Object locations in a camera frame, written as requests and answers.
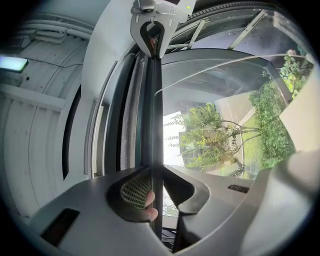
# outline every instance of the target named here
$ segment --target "hand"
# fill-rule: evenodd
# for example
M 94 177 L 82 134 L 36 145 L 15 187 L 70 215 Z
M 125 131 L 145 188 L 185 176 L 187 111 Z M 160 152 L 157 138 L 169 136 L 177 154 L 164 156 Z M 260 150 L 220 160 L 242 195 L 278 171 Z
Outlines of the hand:
M 146 195 L 146 199 L 145 199 L 145 206 L 147 207 L 148 205 L 150 205 L 156 198 L 155 193 L 150 190 L 148 192 L 148 194 Z M 157 216 L 158 216 L 158 210 L 155 208 L 149 208 L 145 210 L 145 213 L 148 214 L 151 217 L 151 221 L 153 222 Z
M 150 37 L 150 43 L 152 48 L 155 48 L 156 40 L 154 38 Z

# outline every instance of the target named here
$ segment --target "garden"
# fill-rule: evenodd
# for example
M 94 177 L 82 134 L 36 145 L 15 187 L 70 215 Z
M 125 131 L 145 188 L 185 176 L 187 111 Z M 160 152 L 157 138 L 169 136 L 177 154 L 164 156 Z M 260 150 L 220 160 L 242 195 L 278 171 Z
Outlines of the garden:
M 284 65 L 278 71 L 293 99 L 303 88 L 311 69 L 308 62 L 300 63 L 290 55 L 284 57 Z M 220 175 L 254 179 L 259 170 L 271 168 L 295 152 L 280 120 L 286 104 L 267 71 L 261 75 L 269 79 L 260 89 L 249 93 L 255 113 L 243 125 L 222 119 L 212 103 L 191 108 L 164 124 L 185 128 L 179 136 L 166 140 L 178 139 L 179 143 L 170 146 L 179 147 L 186 168 L 201 172 L 221 170 Z M 237 157 L 240 148 L 243 159 Z

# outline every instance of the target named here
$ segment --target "glass pane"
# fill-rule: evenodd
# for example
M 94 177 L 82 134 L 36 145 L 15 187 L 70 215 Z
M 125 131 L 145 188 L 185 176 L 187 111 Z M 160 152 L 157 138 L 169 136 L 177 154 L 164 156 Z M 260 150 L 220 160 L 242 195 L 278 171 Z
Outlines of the glass pane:
M 284 95 L 295 98 L 312 65 L 303 69 L 299 59 L 286 56 L 278 73 L 271 65 L 235 62 L 170 86 L 228 60 L 163 65 L 163 87 L 169 86 L 163 90 L 164 162 L 254 179 L 295 152 L 280 115 L 290 102 Z
M 163 187 L 163 211 L 162 215 L 170 217 L 178 217 L 179 211 L 169 197 L 165 187 Z

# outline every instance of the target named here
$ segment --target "light fixture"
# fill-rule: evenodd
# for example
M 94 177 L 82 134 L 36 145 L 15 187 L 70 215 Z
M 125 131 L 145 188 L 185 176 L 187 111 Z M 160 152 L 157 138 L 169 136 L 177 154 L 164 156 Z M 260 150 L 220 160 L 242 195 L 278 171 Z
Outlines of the light fixture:
M 21 73 L 27 65 L 26 58 L 0 56 L 0 70 Z

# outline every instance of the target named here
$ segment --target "green shrub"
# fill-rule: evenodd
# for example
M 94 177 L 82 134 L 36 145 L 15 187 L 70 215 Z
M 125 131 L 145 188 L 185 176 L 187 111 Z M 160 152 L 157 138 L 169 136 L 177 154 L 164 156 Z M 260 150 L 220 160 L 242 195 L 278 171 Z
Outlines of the green shrub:
M 170 136 L 167 140 L 179 139 L 179 143 L 170 143 L 171 147 L 179 147 L 185 160 L 185 167 L 203 171 L 205 167 L 219 163 L 223 166 L 225 161 L 237 163 L 234 157 L 238 145 L 236 135 L 241 133 L 237 127 L 223 122 L 215 105 L 207 103 L 189 109 L 187 114 L 179 114 L 164 126 L 180 125 L 185 127 L 185 132 L 179 138 Z
M 255 108 L 261 134 L 261 164 L 264 168 L 270 168 L 295 152 L 293 142 L 279 117 L 286 106 L 273 81 L 251 92 L 249 99 Z
M 293 50 L 289 50 L 288 53 L 296 54 Z M 313 65 L 307 62 L 302 66 L 291 56 L 285 56 L 284 60 L 285 63 L 279 73 L 294 99 L 303 88 Z

